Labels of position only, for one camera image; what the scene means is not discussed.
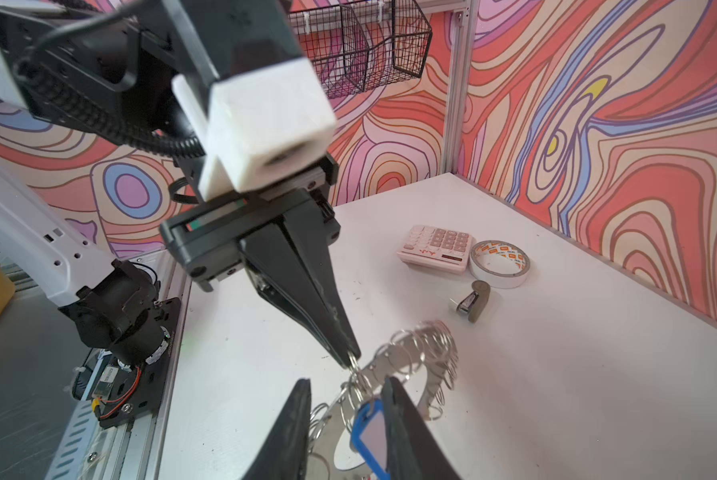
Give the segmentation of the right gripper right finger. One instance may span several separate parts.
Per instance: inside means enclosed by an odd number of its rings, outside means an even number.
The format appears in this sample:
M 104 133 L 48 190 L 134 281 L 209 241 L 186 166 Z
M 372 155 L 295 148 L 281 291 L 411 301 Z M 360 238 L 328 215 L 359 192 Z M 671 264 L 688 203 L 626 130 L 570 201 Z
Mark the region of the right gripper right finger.
M 381 400 L 389 477 L 392 480 L 460 480 L 396 377 L 384 380 Z

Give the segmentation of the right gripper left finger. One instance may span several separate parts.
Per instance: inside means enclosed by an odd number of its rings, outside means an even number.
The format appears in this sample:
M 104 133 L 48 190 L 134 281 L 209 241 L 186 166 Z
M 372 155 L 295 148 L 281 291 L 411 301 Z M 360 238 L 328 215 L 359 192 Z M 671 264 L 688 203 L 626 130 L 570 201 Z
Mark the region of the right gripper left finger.
M 300 379 L 242 479 L 304 479 L 310 448 L 310 412 L 312 384 Z

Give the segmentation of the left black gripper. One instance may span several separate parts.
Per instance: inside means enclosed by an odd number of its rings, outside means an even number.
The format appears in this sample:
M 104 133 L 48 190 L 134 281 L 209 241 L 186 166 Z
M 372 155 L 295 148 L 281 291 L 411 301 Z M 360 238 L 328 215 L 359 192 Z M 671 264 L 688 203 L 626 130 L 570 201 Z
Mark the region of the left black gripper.
M 326 154 L 262 190 L 230 192 L 202 202 L 162 222 L 160 235 L 204 292 L 246 264 L 258 295 L 300 324 L 348 369 L 361 351 L 328 250 L 340 236 L 328 202 L 336 180 L 338 162 Z

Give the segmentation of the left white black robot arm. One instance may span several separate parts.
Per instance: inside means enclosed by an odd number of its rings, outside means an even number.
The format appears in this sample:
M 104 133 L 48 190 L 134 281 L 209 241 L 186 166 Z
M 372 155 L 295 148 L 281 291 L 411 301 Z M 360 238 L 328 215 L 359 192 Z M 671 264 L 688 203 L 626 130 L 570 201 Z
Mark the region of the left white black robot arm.
M 170 340 L 163 247 L 202 290 L 246 270 L 340 364 L 336 116 L 287 1 L 0 1 L 0 251 L 128 367 Z

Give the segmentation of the metal disc key ring holder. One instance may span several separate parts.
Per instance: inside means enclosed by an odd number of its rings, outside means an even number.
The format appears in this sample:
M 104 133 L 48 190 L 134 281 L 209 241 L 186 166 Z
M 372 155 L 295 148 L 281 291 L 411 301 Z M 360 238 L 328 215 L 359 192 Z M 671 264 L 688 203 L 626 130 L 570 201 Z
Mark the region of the metal disc key ring holder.
M 378 347 L 362 368 L 350 372 L 336 399 L 310 413 L 310 448 L 306 479 L 377 479 L 350 444 L 358 408 L 381 399 L 384 380 L 412 383 L 411 401 L 425 422 L 443 416 L 445 392 L 454 388 L 458 352 L 453 335 L 440 320 L 399 330 Z

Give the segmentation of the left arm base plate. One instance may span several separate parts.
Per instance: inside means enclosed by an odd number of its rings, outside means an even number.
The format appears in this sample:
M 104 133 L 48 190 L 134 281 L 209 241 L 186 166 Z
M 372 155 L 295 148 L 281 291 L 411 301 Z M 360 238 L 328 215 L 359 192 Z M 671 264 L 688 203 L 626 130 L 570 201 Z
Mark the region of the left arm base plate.
M 156 325 L 164 334 L 160 358 L 152 364 L 127 366 L 112 352 L 92 350 L 84 364 L 74 370 L 70 394 L 89 401 L 101 428 L 118 427 L 144 414 L 156 413 L 162 404 L 170 373 L 170 355 L 176 346 L 176 326 L 182 302 L 174 297 L 160 304 Z

